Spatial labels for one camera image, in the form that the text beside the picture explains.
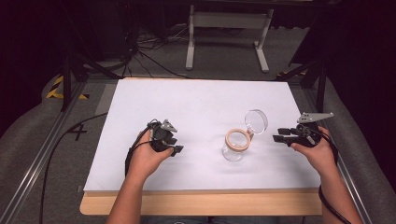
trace white poster board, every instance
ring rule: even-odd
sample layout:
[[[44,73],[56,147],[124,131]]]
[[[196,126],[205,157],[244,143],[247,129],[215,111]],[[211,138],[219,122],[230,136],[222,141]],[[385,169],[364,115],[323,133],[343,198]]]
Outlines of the white poster board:
[[[246,129],[250,109],[265,113],[268,128],[254,136],[241,161],[227,161],[221,153],[225,134]],[[168,119],[184,148],[160,165],[144,190],[317,188],[318,173],[307,159],[273,140],[278,128],[294,128],[299,117],[287,83],[120,80],[84,190],[120,189],[129,147],[153,119]]]

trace dark background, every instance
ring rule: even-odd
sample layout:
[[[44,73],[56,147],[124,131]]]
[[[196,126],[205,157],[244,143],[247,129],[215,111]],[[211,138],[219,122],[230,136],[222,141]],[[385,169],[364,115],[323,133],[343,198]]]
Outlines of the dark background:
[[[19,116],[40,104],[44,86],[59,74],[65,55],[60,39],[69,37],[75,50],[95,61],[121,58],[129,48],[123,41],[125,30],[133,31],[141,25],[164,37],[166,28],[185,22],[189,13],[186,6],[140,6],[140,17],[125,19],[119,6],[116,2],[92,0],[64,1],[62,6],[40,1],[0,2],[0,136]],[[46,13],[49,8],[52,14]],[[396,127],[396,36],[389,5],[361,1],[353,8],[352,20],[342,21],[342,16],[322,13],[314,24],[317,14],[305,13],[303,19],[290,22],[292,13],[297,12],[276,10],[272,25],[312,26],[293,59],[295,63],[318,57],[331,33],[348,23],[329,58],[328,75],[396,189],[396,169],[392,166],[396,158],[392,141]],[[56,24],[68,32],[59,33]]]

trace forearm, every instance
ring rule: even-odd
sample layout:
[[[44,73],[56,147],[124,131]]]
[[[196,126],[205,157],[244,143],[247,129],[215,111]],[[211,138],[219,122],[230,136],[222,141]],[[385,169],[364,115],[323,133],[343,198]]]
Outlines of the forearm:
[[[347,191],[347,187],[334,166],[326,174],[320,175],[321,189],[326,201],[349,222],[361,223],[361,218]],[[322,205],[323,223],[342,223],[324,205]]]
[[[108,216],[107,224],[139,223],[143,184],[144,180],[127,175]]]

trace glass cup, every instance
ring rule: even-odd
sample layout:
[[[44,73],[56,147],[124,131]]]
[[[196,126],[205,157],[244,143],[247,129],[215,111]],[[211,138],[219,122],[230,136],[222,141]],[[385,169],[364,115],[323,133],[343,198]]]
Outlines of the glass cup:
[[[225,135],[222,154],[228,161],[240,161],[248,150],[254,134],[263,133],[268,127],[268,119],[259,109],[249,110],[245,115],[247,130],[231,129]]]

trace human hand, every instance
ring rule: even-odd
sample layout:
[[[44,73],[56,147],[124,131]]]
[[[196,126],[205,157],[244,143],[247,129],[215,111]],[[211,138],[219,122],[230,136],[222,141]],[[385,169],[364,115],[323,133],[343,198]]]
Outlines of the human hand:
[[[137,148],[131,158],[127,178],[133,176],[142,182],[152,175],[161,162],[168,158],[173,153],[173,148],[162,152],[156,152],[149,144],[150,131],[146,131],[137,143]]]
[[[322,127],[318,128],[321,132],[329,135],[327,129]],[[296,143],[291,144],[291,147],[305,155],[309,163],[318,171],[319,175],[325,175],[328,172],[336,170],[332,149],[324,138],[321,138],[320,142],[315,147],[304,147]]]

